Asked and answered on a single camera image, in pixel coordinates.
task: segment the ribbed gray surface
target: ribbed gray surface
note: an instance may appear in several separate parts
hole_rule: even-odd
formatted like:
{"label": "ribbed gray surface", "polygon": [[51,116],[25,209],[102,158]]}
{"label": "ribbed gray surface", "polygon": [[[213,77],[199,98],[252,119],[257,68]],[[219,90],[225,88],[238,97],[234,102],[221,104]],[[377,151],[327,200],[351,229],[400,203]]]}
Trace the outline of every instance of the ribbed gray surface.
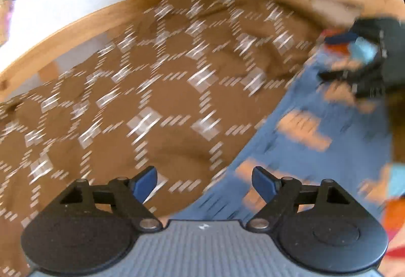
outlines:
{"label": "ribbed gray surface", "polygon": [[[34,272],[31,277],[46,277]],[[115,266],[94,277],[307,277],[282,255],[270,237],[245,231],[237,221],[172,221],[143,235]],[[381,277],[376,271],[357,276]]]}

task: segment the white logo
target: white logo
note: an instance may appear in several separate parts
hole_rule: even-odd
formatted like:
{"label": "white logo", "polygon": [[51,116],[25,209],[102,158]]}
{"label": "white logo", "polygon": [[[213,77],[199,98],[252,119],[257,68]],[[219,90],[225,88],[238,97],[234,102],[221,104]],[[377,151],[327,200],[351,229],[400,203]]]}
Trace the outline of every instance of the white logo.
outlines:
{"label": "white logo", "polygon": [[198,226],[201,230],[205,230],[205,229],[208,229],[209,227],[211,227],[209,224],[201,224],[201,225],[199,225]]}

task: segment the screw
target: screw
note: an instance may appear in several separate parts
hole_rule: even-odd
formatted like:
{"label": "screw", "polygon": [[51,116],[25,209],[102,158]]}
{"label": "screw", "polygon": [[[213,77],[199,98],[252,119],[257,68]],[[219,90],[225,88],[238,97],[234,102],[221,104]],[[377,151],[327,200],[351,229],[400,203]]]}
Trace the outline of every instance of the screw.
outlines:
{"label": "screw", "polygon": [[253,219],[249,222],[249,225],[254,229],[263,230],[269,226],[269,221],[265,219]]}
{"label": "screw", "polygon": [[145,230],[155,230],[159,228],[160,224],[159,221],[155,219],[143,219],[139,223],[139,226]]}

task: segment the brown blanket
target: brown blanket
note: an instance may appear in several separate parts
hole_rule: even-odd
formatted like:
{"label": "brown blanket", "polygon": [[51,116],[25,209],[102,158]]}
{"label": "brown blanket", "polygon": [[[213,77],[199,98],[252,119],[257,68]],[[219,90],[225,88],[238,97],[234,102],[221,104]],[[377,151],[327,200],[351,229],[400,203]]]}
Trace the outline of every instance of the brown blanket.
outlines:
{"label": "brown blanket", "polygon": [[0,106],[0,276],[19,235],[78,178],[148,165],[157,216],[198,198],[276,107],[319,29],[272,0],[163,0],[58,80]]}

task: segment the gray surface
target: gray surface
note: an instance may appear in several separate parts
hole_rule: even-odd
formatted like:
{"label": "gray surface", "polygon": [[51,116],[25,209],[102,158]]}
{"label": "gray surface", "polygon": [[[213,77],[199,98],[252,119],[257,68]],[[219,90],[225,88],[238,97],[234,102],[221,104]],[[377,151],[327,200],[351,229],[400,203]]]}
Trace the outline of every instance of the gray surface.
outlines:
{"label": "gray surface", "polygon": [[[30,277],[46,277],[34,272]],[[143,235],[131,252],[94,277],[309,277],[282,255],[270,237],[244,230],[239,222],[172,221]],[[357,276],[381,277],[375,270]]]}

